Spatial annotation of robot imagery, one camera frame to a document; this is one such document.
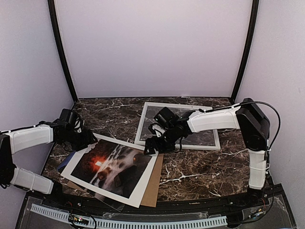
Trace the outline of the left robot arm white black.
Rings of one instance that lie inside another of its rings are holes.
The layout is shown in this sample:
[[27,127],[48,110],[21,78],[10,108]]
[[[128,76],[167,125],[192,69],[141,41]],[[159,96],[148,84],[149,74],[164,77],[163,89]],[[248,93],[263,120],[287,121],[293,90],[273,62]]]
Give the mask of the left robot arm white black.
[[67,197],[56,181],[21,168],[13,156],[40,146],[68,143],[73,151],[80,151],[97,142],[93,132],[83,124],[81,116],[63,109],[60,117],[52,122],[40,121],[36,125],[20,127],[0,133],[0,186],[6,189],[16,186],[26,191],[49,195],[49,201],[57,208],[67,204]]

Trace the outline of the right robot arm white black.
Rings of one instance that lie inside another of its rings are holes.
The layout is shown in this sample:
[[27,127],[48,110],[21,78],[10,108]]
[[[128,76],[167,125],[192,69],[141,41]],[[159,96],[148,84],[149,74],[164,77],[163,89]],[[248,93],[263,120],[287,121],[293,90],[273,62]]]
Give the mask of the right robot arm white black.
[[145,141],[145,155],[164,154],[175,149],[177,140],[208,130],[240,130],[244,145],[249,153],[251,189],[243,197],[243,203],[253,207],[262,198],[266,173],[270,166],[270,151],[278,133],[270,139],[271,123],[259,105],[279,112],[270,104],[245,98],[242,102],[227,107],[187,111],[181,116],[164,107],[154,117],[155,123],[149,126],[152,137]]

